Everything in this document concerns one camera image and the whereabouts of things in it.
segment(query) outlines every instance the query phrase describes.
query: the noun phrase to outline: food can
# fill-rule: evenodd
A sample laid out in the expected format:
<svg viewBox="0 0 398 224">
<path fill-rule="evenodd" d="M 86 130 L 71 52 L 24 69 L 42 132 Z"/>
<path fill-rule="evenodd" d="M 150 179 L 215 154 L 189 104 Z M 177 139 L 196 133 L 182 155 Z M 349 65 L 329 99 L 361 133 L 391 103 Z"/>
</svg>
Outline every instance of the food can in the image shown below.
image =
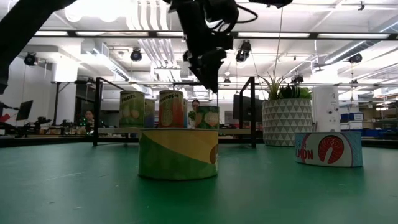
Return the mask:
<svg viewBox="0 0 398 224">
<path fill-rule="evenodd" d="M 183 127 L 183 93 L 181 91 L 160 91 L 159 127 Z"/>
<path fill-rule="evenodd" d="M 218 106 L 199 106 L 195 118 L 196 128 L 218 129 L 220 124 Z"/>
<path fill-rule="evenodd" d="M 183 101 L 184 128 L 188 127 L 188 100 Z"/>
<path fill-rule="evenodd" d="M 142 92 L 120 92 L 119 127 L 144 127 L 144 101 Z"/>
<path fill-rule="evenodd" d="M 145 128 L 155 127 L 155 104 L 156 100 L 145 99 L 145 116 L 144 116 Z"/>
</svg>

